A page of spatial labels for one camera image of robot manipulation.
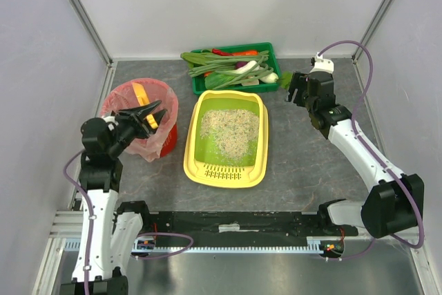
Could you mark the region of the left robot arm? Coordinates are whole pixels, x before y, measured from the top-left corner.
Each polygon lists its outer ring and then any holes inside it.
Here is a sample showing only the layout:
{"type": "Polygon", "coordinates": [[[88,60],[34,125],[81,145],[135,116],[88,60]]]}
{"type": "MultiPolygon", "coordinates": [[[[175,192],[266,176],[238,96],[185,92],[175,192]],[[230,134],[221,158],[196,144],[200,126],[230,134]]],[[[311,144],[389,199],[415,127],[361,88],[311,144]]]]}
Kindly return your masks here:
{"type": "Polygon", "coordinates": [[[133,140],[156,133],[166,113],[160,104],[157,100],[82,124],[79,179],[71,180],[83,202],[80,248],[71,281],[61,285],[60,294],[128,293],[128,261],[135,239],[148,228],[149,211],[144,201],[116,205],[123,170],[119,156],[133,140]]]}

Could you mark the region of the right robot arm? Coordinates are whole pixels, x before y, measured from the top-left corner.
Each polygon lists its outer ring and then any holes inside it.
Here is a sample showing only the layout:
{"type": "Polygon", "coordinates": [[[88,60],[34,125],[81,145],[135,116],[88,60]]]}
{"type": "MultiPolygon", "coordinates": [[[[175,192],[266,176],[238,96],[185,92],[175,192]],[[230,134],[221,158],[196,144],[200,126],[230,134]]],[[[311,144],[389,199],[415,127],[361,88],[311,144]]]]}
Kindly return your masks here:
{"type": "Polygon", "coordinates": [[[363,133],[351,112],[336,103],[334,79],[327,72],[284,75],[287,101],[307,110],[311,125],[337,147],[356,169],[368,195],[363,202],[335,200],[320,208],[333,225],[361,227],[374,238],[423,227],[424,184],[394,166],[363,133]]]}

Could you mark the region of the orange litter scoop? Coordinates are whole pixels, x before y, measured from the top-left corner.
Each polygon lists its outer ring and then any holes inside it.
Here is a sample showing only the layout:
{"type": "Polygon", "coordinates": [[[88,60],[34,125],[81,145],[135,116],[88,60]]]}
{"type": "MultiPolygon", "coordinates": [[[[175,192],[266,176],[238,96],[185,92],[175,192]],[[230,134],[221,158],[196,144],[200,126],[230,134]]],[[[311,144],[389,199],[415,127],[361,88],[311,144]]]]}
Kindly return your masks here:
{"type": "MultiPolygon", "coordinates": [[[[147,106],[150,104],[148,95],[146,94],[146,91],[144,87],[141,84],[138,83],[132,83],[134,94],[138,100],[138,103],[140,106],[147,106]]],[[[157,129],[159,124],[155,120],[154,116],[151,114],[148,114],[146,116],[146,121],[151,126],[152,129],[157,129]]]]}

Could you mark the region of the yellow green litter box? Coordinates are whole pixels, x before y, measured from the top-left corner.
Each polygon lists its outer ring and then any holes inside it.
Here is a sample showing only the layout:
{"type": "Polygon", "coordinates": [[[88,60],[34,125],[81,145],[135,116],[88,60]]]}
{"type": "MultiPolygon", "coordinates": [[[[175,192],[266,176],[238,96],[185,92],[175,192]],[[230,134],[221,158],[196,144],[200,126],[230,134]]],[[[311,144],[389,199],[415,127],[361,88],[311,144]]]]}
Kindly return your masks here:
{"type": "Polygon", "coordinates": [[[269,150],[269,114],[255,93],[206,91],[196,102],[186,138],[183,167],[187,177],[197,183],[227,189],[250,188],[265,176],[269,150]],[[209,110],[247,109],[260,117],[255,154],[243,163],[226,164],[214,153],[214,145],[200,138],[202,116],[209,110]]]}

